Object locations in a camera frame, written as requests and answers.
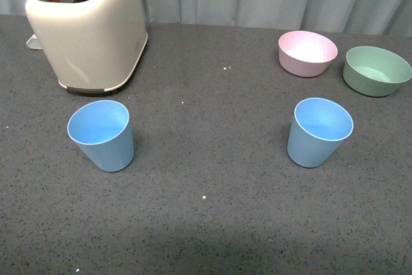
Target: gray countertop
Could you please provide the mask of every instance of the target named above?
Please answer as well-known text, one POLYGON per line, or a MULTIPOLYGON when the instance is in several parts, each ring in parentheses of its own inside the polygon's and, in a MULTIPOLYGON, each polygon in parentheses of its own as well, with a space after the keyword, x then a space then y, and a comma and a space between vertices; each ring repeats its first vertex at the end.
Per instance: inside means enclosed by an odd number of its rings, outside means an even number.
POLYGON ((412 63, 412 39, 326 33, 339 54, 305 79, 280 67, 286 31, 147 31, 120 91, 74 95, 26 47, 26 18, 0 16, 1 274, 412 273, 412 82, 371 98, 342 79, 350 48, 412 63), (294 107, 308 97, 339 103, 355 124, 313 169, 286 152, 294 107), (66 132, 100 99, 131 115, 136 155, 117 173, 66 132))

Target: cream toaster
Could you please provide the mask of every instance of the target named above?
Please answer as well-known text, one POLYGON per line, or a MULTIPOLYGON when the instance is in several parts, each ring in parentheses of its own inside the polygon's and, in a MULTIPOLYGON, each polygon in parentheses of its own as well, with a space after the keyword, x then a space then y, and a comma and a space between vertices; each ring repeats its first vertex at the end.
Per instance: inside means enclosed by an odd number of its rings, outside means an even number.
POLYGON ((26 15, 59 84, 73 92, 121 87, 147 42, 142 0, 27 0, 26 15))

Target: green bowl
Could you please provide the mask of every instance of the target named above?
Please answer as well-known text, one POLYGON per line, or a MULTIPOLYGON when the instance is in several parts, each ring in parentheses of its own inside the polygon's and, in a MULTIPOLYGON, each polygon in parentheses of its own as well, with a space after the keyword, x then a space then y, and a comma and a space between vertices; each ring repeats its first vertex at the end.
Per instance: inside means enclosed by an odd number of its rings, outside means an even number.
POLYGON ((412 68, 401 56, 383 48, 357 46, 346 53, 343 79, 367 96, 384 97, 412 77, 412 68))

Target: blue cup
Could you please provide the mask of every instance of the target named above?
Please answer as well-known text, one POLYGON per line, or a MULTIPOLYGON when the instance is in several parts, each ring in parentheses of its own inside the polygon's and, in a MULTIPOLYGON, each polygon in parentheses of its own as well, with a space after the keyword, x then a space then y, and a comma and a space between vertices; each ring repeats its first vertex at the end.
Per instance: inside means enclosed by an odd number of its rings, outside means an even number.
POLYGON ((135 155, 129 111, 119 102, 100 100, 81 107, 71 116, 67 132, 103 171, 117 172, 135 155))
POLYGON ((328 99, 304 99, 294 114, 288 154, 303 167, 321 165, 353 131, 350 114, 328 99))

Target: bowl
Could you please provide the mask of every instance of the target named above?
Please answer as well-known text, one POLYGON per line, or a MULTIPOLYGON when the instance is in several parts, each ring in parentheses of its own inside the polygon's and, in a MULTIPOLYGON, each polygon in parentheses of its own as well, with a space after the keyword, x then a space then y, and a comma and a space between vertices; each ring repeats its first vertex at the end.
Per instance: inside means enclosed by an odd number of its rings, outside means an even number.
POLYGON ((412 68, 401 56, 374 46, 356 46, 346 53, 343 79, 353 90, 384 97, 412 77, 412 68))
POLYGON ((299 77, 321 74, 336 56, 336 45, 318 33, 297 30, 279 38, 279 62, 299 77))

